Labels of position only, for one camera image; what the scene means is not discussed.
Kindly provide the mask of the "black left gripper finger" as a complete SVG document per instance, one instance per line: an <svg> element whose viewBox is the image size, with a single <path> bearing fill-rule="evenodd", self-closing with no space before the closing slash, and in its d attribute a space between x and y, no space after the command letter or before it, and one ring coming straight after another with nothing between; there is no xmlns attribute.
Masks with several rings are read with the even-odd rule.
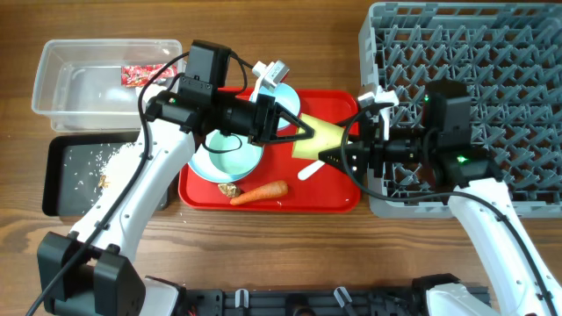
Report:
<svg viewBox="0 0 562 316"><path fill-rule="evenodd" d="M278 121L283 119L287 121L290 125L296 126L297 128L303 129L304 134L314 134L314 129L308 125L301 118L298 118L295 114L287 110L285 107L277 107L274 114L277 123L274 126L278 126Z"/></svg>
<svg viewBox="0 0 562 316"><path fill-rule="evenodd" d="M285 135L285 136L279 136L276 134L272 134L270 136L267 136L263 139L263 143L265 144L281 144L281 143L290 143L290 142L296 142L299 140L309 140L312 139L312 137L314 136L314 130L312 131L304 131L303 133L297 133L294 135Z"/></svg>

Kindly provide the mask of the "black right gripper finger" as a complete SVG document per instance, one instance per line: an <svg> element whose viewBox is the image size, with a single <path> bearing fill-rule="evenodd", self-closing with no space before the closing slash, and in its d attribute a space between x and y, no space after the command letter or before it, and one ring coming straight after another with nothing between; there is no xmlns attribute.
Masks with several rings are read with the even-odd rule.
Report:
<svg viewBox="0 0 562 316"><path fill-rule="evenodd" d="M363 127L359 129L356 135L350 134L350 127L346 126L343 130L342 143L340 150L351 150L357 152L371 151L371 129Z"/></svg>
<svg viewBox="0 0 562 316"><path fill-rule="evenodd" d="M348 163L349 170L352 174L356 174L358 171L357 166L357 153L356 149L346 148L345 154L346 158L342 158L341 149L340 148L332 148L320 151L318 153L318 158L320 161L325 162L326 164L334 167L335 169L340 170L342 173L346 173L346 170L343 166L343 161Z"/></svg>

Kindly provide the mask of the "light blue bowl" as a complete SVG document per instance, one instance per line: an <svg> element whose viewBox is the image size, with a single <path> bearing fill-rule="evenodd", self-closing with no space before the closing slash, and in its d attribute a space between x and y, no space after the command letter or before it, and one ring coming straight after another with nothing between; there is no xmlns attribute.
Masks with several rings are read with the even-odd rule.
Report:
<svg viewBox="0 0 562 316"><path fill-rule="evenodd" d="M261 87L259 91L253 91L249 100L255 102L258 95L266 95L274 97L275 101L290 113L298 116L300 113L300 99L299 95L291 86L285 83L280 83L272 92L268 89Z"/></svg>

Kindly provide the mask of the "yellow cup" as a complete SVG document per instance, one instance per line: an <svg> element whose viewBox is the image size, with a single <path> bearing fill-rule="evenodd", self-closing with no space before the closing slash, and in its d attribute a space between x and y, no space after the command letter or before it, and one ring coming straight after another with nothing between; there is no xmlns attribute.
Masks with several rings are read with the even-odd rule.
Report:
<svg viewBox="0 0 562 316"><path fill-rule="evenodd" d="M313 128L313 137L295 141L292 147L292 158L316 161L319 159L319 152L341 145L343 127L305 113L301 114L299 118Z"/></svg>

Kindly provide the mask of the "green bowl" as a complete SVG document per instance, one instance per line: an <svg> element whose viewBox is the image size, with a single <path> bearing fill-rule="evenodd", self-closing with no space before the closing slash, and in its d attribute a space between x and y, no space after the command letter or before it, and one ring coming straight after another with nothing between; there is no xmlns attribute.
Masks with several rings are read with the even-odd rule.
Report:
<svg viewBox="0 0 562 316"><path fill-rule="evenodd" d="M229 176L243 176L251 172L261 161L263 149L248 143L239 134L223 135L214 131L207 136L205 144L212 165Z"/></svg>

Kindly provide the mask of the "red snack wrapper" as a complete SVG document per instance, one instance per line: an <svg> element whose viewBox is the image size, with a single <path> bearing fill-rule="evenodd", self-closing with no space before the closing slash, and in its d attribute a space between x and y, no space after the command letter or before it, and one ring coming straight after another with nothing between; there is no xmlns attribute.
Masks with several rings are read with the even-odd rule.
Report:
<svg viewBox="0 0 562 316"><path fill-rule="evenodd" d="M121 68L121 85L127 88L144 86L162 68L164 64L123 66ZM172 65L166 68L156 79L155 83L163 83L177 74L177 67Z"/></svg>

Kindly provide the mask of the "white tissue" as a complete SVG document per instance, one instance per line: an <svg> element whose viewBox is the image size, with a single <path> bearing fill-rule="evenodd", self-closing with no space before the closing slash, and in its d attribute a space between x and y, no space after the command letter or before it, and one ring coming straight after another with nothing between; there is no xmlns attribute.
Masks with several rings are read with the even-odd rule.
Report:
<svg viewBox="0 0 562 316"><path fill-rule="evenodd" d="M142 102L146 104L150 98L155 97L162 90L166 90L166 88L158 84L149 85L142 95Z"/></svg>

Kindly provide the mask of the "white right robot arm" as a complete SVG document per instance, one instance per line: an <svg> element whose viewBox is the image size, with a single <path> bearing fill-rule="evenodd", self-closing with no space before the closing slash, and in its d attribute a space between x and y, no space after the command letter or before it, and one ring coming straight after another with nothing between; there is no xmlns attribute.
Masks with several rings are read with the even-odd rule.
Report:
<svg viewBox="0 0 562 316"><path fill-rule="evenodd" d="M484 147L472 144L471 96L464 83L429 82L420 129L391 130L373 101L341 122L342 136L319 152L365 194L367 170L381 176L387 163L420 163L446 199L476 249L504 315L559 315L561 286L548 270L515 212L501 169Z"/></svg>

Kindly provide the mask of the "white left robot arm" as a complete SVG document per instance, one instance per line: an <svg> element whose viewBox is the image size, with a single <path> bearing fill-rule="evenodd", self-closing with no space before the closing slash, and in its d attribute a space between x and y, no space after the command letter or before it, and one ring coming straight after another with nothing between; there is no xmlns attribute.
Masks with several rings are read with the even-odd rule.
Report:
<svg viewBox="0 0 562 316"><path fill-rule="evenodd" d="M214 91L162 91L140 108L141 147L129 176L107 189L66 235L48 233L38 248L41 294L30 306L54 315L180 315L185 289L139 276L133 261L155 208L208 133L249 137L253 145L307 140L313 128L273 97L255 102Z"/></svg>

